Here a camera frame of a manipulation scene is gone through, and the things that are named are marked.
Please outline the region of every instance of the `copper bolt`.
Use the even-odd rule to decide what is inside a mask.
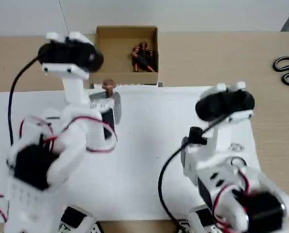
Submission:
[[[139,52],[139,50],[140,50],[139,46],[133,47],[133,53],[137,53],[137,52]]]
[[[137,63],[134,63],[134,72],[139,72],[139,67]]]
[[[112,79],[105,79],[102,81],[101,88],[106,91],[106,96],[110,97],[113,95],[113,89],[116,87],[115,81]]]
[[[145,41],[140,42],[139,46],[141,47],[142,50],[145,51],[146,47],[148,47],[148,44]]]

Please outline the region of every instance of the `black cable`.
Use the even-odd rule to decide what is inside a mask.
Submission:
[[[218,120],[216,120],[215,122],[213,122],[211,125],[209,125],[206,129],[203,130],[202,135],[204,135],[205,133],[207,133],[210,129],[212,129],[214,126],[216,126],[217,124],[221,123],[222,121],[224,121],[226,118],[228,118],[231,114],[230,113],[226,116],[223,116],[221,118],[219,118]],[[170,219],[174,222],[175,226],[182,230],[183,232],[185,232],[185,228],[183,226],[180,225],[180,223],[178,222],[178,220],[171,214],[171,212],[168,210],[164,198],[163,198],[163,193],[162,193],[162,182],[163,182],[163,176],[165,173],[165,170],[167,169],[169,163],[173,160],[173,158],[175,158],[176,155],[178,155],[180,153],[180,151],[182,151],[183,149],[185,149],[189,144],[190,144],[191,139],[189,139],[188,141],[186,141],[185,143],[183,143],[181,145],[181,147],[179,149],[177,149],[165,162],[164,166],[161,169],[160,172],[160,176],[159,176],[159,181],[158,181],[158,193],[159,193],[159,198],[160,198],[160,202],[165,210],[165,212],[168,214],[168,216],[170,217]]]
[[[10,90],[10,96],[9,96],[9,104],[8,104],[8,125],[9,125],[9,133],[10,133],[10,143],[13,145],[14,139],[13,139],[13,130],[12,130],[12,123],[11,123],[11,110],[12,110],[12,99],[13,99],[13,94],[15,90],[16,83],[18,79],[22,76],[22,74],[29,69],[36,61],[38,61],[45,53],[41,53],[37,55],[35,58],[33,58],[27,65],[22,68],[22,70],[17,74],[15,77],[11,90]]]

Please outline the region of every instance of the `white wall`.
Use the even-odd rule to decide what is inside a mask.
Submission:
[[[0,35],[66,32],[58,0],[0,0]]]
[[[61,0],[69,30],[157,25],[160,31],[280,31],[289,0]],[[66,32],[58,0],[0,0],[0,35]]]

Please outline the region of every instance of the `metal part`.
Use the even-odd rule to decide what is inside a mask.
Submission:
[[[107,97],[110,97],[113,95],[113,89],[116,87],[115,81],[112,79],[105,79],[102,81],[101,88],[106,91]]]
[[[245,147],[243,147],[241,144],[238,143],[231,143],[231,146],[229,147],[229,149],[233,152],[241,152],[245,150]]]

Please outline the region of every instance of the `white paper sheet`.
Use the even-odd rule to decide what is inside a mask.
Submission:
[[[121,122],[116,127],[117,147],[110,154],[86,155],[69,181],[70,204],[92,212],[98,220],[167,218],[157,193],[159,173],[165,160],[189,133],[190,126],[207,125],[197,118],[194,110],[206,88],[117,87],[122,105]],[[8,98],[9,93],[0,93],[0,192],[6,191],[8,174],[5,163],[10,148]],[[12,108],[15,140],[25,116],[41,115],[49,107],[61,110],[64,106],[63,91],[15,93]],[[234,126],[232,138],[244,145],[258,166],[250,122]],[[183,175],[180,156],[169,165],[162,189],[176,217],[186,217],[190,208],[203,203],[197,188]]]

